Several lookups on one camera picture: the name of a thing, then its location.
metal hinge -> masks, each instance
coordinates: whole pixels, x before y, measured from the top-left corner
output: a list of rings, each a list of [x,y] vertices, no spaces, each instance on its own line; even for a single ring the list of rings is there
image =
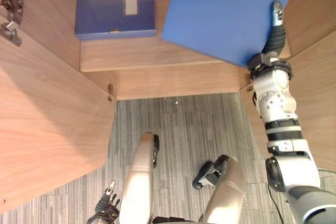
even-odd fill
[[[1,0],[0,3],[0,12],[8,20],[8,23],[1,24],[0,35],[18,47],[22,40],[17,36],[16,29],[21,24],[23,6],[23,0]]]
[[[246,84],[246,91],[251,92],[253,90],[253,83],[250,79],[250,75],[248,73],[245,74],[244,79],[245,79],[245,84]]]
[[[113,101],[113,84],[108,85],[109,95],[107,96],[107,100],[112,102]]]

floor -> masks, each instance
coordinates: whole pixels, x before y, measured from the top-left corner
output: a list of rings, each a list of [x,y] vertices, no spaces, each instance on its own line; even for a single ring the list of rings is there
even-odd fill
[[[197,191],[191,182],[205,161],[224,153],[235,156],[245,172],[247,195],[240,223],[281,223],[240,96],[227,93],[119,101],[106,165],[4,213],[0,224],[86,223],[109,181],[116,180],[115,191],[121,196],[136,143],[146,130],[160,136],[154,216],[196,221],[213,188]],[[320,174],[322,187],[336,193],[336,175]],[[294,223],[283,196],[272,194],[285,223]]]

black cable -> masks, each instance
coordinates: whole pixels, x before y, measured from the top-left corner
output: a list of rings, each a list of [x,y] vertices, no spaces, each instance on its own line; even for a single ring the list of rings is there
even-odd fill
[[[333,170],[324,170],[324,169],[318,169],[320,172],[330,172],[330,173],[336,173]]]
[[[281,215],[281,213],[280,213],[278,204],[275,202],[275,200],[273,199],[273,196],[272,196],[272,194],[271,194],[270,186],[267,185],[267,188],[268,188],[269,196],[271,197],[271,200],[273,201],[275,207],[277,208],[277,211],[278,211],[278,214],[279,214],[279,217],[280,217],[280,220],[281,220],[281,224],[284,224],[284,221],[283,221],[284,219],[282,218],[282,215]]]

wooden panel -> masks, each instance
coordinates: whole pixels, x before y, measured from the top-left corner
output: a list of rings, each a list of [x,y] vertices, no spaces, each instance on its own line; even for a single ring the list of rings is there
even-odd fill
[[[80,42],[75,37],[77,0],[24,0],[21,30],[75,69]]]
[[[82,41],[81,71],[221,62],[213,57],[161,40],[168,6],[169,0],[155,0],[155,20],[158,30],[155,37]]]
[[[288,36],[286,36],[286,40],[285,40],[285,46],[281,51],[281,54],[279,55],[280,59],[287,59],[289,57],[291,57],[292,53],[290,51],[290,45],[289,45],[289,41],[288,41]]]
[[[236,92],[238,69],[228,63],[85,73],[107,89],[113,83],[118,100]]]
[[[336,170],[336,31],[290,60],[290,92],[318,167]],[[240,91],[262,155],[268,156],[265,129],[252,103],[252,92]]]
[[[103,165],[116,105],[19,34],[21,47],[0,37],[0,212]]]
[[[336,0],[289,0],[285,27],[296,55],[336,29]]]

wooden shelf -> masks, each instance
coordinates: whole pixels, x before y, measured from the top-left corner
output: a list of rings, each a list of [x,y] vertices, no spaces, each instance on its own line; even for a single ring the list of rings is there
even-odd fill
[[[161,40],[169,0],[155,0],[157,35],[81,43],[81,71],[95,72],[144,67],[219,63],[218,59]]]
[[[118,100],[237,92],[238,67],[226,62],[85,73]]]

